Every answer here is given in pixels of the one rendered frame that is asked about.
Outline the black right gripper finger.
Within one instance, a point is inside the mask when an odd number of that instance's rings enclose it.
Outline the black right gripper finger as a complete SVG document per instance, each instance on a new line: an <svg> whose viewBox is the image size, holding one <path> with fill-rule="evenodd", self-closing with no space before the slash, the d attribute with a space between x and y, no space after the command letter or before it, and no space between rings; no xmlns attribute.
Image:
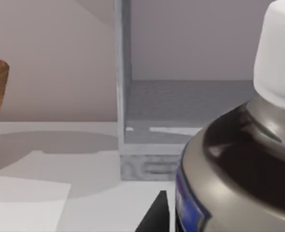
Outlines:
<svg viewBox="0 0 285 232"><path fill-rule="evenodd" d="M159 192L135 232L170 232L170 211L165 190Z"/></svg>

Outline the grey open cabinet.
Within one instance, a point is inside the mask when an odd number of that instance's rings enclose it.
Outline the grey open cabinet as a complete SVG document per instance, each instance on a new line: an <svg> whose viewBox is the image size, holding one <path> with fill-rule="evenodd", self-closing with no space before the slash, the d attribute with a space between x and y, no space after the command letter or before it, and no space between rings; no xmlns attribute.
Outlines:
<svg viewBox="0 0 285 232"><path fill-rule="evenodd" d="M172 181L185 143L255 91L250 80L134 80L130 8L114 0L121 178Z"/></svg>

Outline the dark bottle with white cap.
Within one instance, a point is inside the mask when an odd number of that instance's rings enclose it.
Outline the dark bottle with white cap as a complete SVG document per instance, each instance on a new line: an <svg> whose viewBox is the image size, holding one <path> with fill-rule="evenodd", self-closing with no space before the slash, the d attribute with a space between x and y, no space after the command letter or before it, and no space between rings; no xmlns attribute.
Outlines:
<svg viewBox="0 0 285 232"><path fill-rule="evenodd" d="M266 10L254 88L186 143L175 232L285 232L285 0Z"/></svg>

